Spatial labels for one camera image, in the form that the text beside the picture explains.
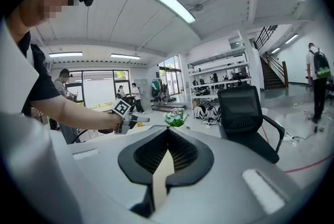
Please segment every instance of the potted plant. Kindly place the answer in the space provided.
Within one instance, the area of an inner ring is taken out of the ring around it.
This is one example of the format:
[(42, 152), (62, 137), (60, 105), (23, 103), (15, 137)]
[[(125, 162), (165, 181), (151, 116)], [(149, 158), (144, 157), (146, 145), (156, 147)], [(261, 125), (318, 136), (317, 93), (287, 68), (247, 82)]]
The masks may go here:
[(189, 117), (183, 108), (174, 108), (170, 113), (164, 113), (163, 118), (168, 126), (180, 127), (184, 125), (186, 119)]

